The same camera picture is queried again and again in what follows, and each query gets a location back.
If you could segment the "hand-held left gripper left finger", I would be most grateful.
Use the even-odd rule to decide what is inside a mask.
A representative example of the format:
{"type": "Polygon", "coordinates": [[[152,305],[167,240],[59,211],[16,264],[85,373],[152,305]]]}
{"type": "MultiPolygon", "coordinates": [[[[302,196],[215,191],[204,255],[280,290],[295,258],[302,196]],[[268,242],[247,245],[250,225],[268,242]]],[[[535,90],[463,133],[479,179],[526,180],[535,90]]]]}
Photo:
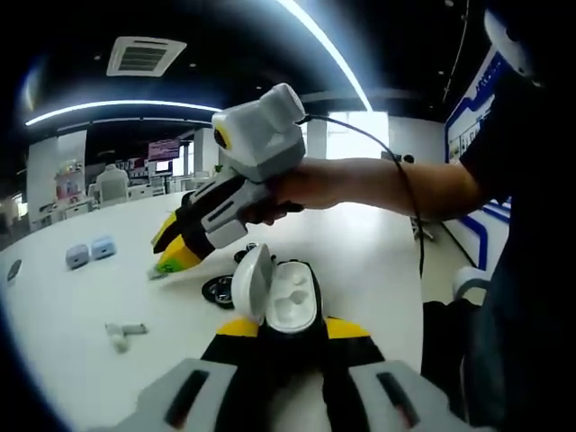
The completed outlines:
{"type": "Polygon", "coordinates": [[[199,358],[186,358],[139,394],[136,409],[101,431],[256,431],[257,326],[226,324],[199,358]]]}

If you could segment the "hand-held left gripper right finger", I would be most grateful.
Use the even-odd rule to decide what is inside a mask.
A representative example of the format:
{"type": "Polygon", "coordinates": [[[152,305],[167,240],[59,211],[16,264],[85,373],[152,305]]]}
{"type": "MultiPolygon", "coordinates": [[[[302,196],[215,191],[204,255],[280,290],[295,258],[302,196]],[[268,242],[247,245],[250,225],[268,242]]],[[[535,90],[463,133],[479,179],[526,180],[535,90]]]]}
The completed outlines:
{"type": "Polygon", "coordinates": [[[447,396],[402,361],[387,361],[367,330],[325,318],[322,395],[334,431],[474,431],[447,396]]]}

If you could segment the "person's right hand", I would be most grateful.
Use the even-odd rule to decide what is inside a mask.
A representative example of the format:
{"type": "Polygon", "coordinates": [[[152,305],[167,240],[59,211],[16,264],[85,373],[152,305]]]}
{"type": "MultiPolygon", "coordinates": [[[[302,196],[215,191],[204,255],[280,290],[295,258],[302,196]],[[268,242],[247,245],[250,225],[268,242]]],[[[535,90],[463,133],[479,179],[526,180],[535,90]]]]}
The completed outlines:
{"type": "Polygon", "coordinates": [[[271,226],[288,213],[303,211],[313,187],[312,180],[311,165],[304,161],[287,173],[266,181],[267,196],[244,210],[246,222],[271,226]]]}

